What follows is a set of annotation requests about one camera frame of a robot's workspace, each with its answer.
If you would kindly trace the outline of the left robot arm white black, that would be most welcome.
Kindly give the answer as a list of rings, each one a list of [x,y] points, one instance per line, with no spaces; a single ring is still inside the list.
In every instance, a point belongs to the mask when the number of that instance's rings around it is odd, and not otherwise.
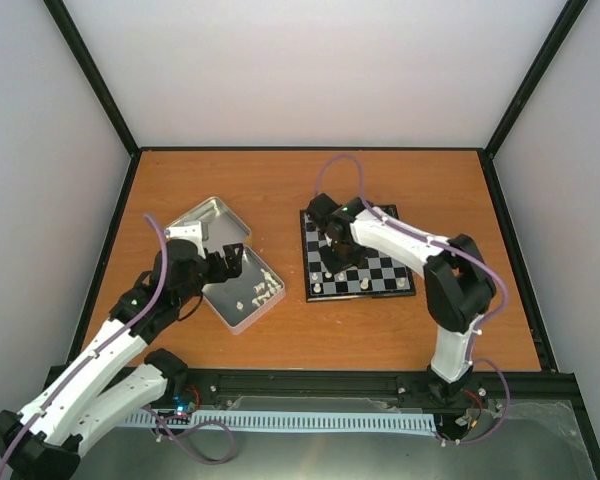
[[[122,380],[125,365],[176,321],[209,284],[242,273],[244,246],[208,252],[185,239],[161,244],[152,269],[122,294],[85,350],[33,401],[0,412],[1,468],[23,479],[68,479],[87,453],[127,415],[163,399],[181,400],[187,365],[165,349],[146,355]]]

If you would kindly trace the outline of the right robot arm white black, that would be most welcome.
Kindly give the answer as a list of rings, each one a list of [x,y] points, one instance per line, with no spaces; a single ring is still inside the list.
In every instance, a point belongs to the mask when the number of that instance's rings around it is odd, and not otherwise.
[[[427,310],[437,324],[428,389],[436,403],[450,404],[471,376],[476,337],[496,294],[474,240],[426,233],[359,197],[340,205],[321,193],[306,214],[326,240],[320,256],[330,273],[360,266],[375,250],[423,279]]]

